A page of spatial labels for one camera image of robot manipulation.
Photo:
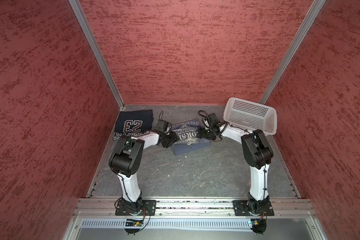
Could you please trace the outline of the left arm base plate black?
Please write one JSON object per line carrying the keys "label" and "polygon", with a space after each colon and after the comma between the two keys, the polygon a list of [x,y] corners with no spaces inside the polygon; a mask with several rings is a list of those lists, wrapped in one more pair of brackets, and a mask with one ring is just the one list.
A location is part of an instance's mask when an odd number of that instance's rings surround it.
{"label": "left arm base plate black", "polygon": [[124,199],[115,202],[116,216],[154,216],[156,200],[137,200],[135,203]]}

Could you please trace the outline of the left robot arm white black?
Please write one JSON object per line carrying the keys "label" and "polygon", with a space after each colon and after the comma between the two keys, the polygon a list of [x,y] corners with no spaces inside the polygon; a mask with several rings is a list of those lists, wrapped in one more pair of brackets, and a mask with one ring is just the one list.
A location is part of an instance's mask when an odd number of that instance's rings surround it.
{"label": "left robot arm white black", "polygon": [[137,178],[143,151],[159,144],[168,148],[177,141],[178,137],[173,131],[152,131],[139,137],[123,135],[119,138],[109,158],[109,167],[117,175],[123,191],[116,206],[117,215],[138,216],[144,213],[142,191]]}

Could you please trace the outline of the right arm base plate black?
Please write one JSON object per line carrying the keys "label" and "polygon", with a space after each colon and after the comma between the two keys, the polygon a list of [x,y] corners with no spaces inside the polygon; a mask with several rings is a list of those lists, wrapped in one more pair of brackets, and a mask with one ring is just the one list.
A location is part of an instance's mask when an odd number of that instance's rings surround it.
{"label": "right arm base plate black", "polygon": [[273,206],[269,201],[233,201],[235,216],[249,217],[273,217],[275,215]]}

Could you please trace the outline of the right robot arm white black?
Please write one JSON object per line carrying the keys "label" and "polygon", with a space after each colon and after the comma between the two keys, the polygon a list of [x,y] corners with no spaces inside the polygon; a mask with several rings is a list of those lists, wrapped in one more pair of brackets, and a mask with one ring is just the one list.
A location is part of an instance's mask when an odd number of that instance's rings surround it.
{"label": "right robot arm white black", "polygon": [[244,160],[250,166],[251,182],[246,201],[233,201],[236,216],[274,216],[268,190],[268,173],[274,152],[262,130],[249,131],[229,124],[201,129],[199,139],[218,141],[223,137],[242,145]]}

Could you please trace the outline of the navy tank top red trim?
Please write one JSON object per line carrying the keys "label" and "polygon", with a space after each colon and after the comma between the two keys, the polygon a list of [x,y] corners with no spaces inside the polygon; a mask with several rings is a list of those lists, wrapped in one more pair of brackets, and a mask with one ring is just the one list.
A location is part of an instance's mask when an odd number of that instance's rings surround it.
{"label": "navy tank top red trim", "polygon": [[153,110],[120,112],[115,122],[112,140],[116,141],[123,135],[139,137],[152,129]]}

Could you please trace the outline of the grey blue tank top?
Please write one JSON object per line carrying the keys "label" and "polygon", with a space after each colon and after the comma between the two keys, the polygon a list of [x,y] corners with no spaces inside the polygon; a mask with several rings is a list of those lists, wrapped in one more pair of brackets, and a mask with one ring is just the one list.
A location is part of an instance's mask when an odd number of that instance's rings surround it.
{"label": "grey blue tank top", "polygon": [[172,131],[177,135],[178,140],[171,145],[175,156],[187,154],[210,146],[210,141],[198,138],[198,133],[202,129],[199,119],[174,124]]}

